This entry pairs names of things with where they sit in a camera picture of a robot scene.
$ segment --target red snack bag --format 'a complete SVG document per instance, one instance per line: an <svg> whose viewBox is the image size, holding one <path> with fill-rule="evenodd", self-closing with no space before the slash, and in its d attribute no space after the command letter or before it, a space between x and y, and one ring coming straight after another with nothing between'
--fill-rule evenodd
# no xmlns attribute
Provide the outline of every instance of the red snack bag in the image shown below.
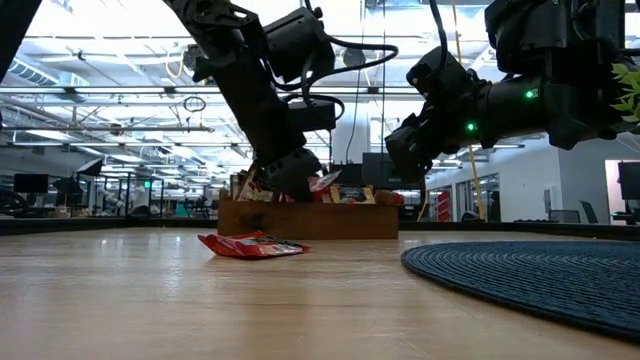
<svg viewBox="0 0 640 360"><path fill-rule="evenodd" d="M311 177L309 178L309 190L313 193L313 201L314 202L325 202L323 199L323 195L329 193L329 189L331 184L333 184L342 170L336 171L331 174L327 174L321 178L319 177Z"/></svg>
<svg viewBox="0 0 640 360"><path fill-rule="evenodd" d="M198 239L215 254L236 258L264 259L311 252L308 246L279 240L262 231L236 236L198 235Z"/></svg>

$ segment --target chip bag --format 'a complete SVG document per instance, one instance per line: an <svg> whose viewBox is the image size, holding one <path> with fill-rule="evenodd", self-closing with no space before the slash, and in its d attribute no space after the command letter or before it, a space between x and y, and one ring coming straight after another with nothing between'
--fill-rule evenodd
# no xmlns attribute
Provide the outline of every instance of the chip bag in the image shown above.
<svg viewBox="0 0 640 360"><path fill-rule="evenodd" d="M262 231L236 236L198 235L198 239L216 255L243 259L265 259L311 252L308 246L276 239Z"/></svg>

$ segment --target office chair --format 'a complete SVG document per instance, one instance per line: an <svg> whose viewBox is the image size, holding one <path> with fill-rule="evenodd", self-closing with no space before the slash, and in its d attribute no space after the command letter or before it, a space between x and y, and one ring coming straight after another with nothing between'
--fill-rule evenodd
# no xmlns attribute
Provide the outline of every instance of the office chair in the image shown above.
<svg viewBox="0 0 640 360"><path fill-rule="evenodd" d="M591 206L591 203L586 201L580 201L580 204L582 204L584 213L585 215L587 215L587 221L589 221L589 224L597 224L598 217L596 216L596 212L593 211L593 206Z"/></svg>
<svg viewBox="0 0 640 360"><path fill-rule="evenodd" d="M580 224L580 212L578 210L550 210L549 221L560 224Z"/></svg>

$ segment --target ceiling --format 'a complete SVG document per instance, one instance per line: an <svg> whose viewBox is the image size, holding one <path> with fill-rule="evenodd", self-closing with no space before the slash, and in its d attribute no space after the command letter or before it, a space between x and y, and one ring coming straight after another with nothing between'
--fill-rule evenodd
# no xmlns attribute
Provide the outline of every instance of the ceiling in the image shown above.
<svg viewBox="0 0 640 360"><path fill-rule="evenodd" d="M384 97L362 95L360 103L370 107L373 150L395 129L401 119L419 111L422 98L409 87L405 75L425 53L439 45L436 26L428 5L416 0L388 0L383 8L372 0L312 0L323 9L326 31L352 42L391 43L400 48L397 58L384 66L369 69L358 77L347 72L319 81L316 91L335 94L346 102L360 87L388 88ZM301 6L301 0L234 0L256 12L268 24ZM457 29L460 56L481 78L500 80L504 74L495 66L485 25L486 1L458 1ZM447 37L454 38L454 13L450 5L440 5ZM637 14L627 14L628 41L640 38ZM248 167L251 148L237 122L214 88L194 101L206 107L199 112L185 108L190 94L136 93L137 87L194 86L192 73L181 64L183 52L193 40L173 12L161 0L44 0L16 57L21 65L38 75L38 84L52 86L129 87L129 94L83 94L82 102L60 94L0 94L4 102L6 126L71 127L66 131L77 142L155 142L194 144L193 146L127 147L84 146L92 154L136 156L149 164L198 167L198 176L228 179L230 172ZM455 42L449 42L456 49ZM335 49L336 67L342 67L340 47ZM373 59L380 54L366 54ZM9 73L4 86L34 87L18 72ZM111 126L127 128L115 134ZM55 141L51 133L20 132L16 141ZM323 162L330 159L327 131L307 133L308 147ZM195 146L195 143L215 144ZM478 150L478 158L485 153ZM461 153L461 161L468 154ZM115 164L127 163L111 158Z"/></svg>

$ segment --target blue round rug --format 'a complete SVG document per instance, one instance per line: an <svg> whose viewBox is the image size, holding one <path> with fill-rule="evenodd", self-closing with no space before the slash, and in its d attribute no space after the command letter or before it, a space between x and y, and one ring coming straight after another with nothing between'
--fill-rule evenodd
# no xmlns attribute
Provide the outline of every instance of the blue round rug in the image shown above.
<svg viewBox="0 0 640 360"><path fill-rule="evenodd" d="M640 342L640 243L427 245L405 251L402 263L485 300Z"/></svg>

